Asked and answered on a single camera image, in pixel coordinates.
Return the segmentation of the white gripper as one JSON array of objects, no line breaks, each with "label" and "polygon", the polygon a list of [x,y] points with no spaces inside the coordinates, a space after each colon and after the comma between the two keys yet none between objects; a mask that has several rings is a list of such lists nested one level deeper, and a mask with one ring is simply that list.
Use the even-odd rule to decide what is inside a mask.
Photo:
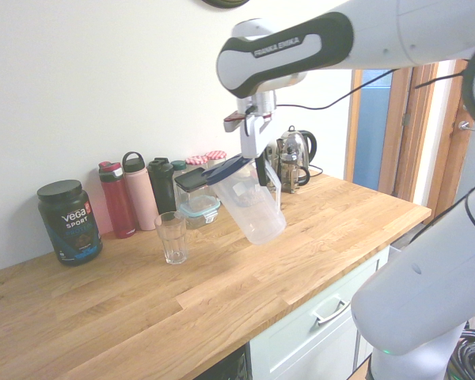
[{"label": "white gripper", "polygon": [[256,160],[252,160],[252,176],[259,179],[261,186],[268,184],[268,172],[266,169],[267,155],[264,149],[276,137],[276,123],[274,117],[255,116],[245,117],[241,125],[241,153],[244,158],[259,158],[259,176]]}]

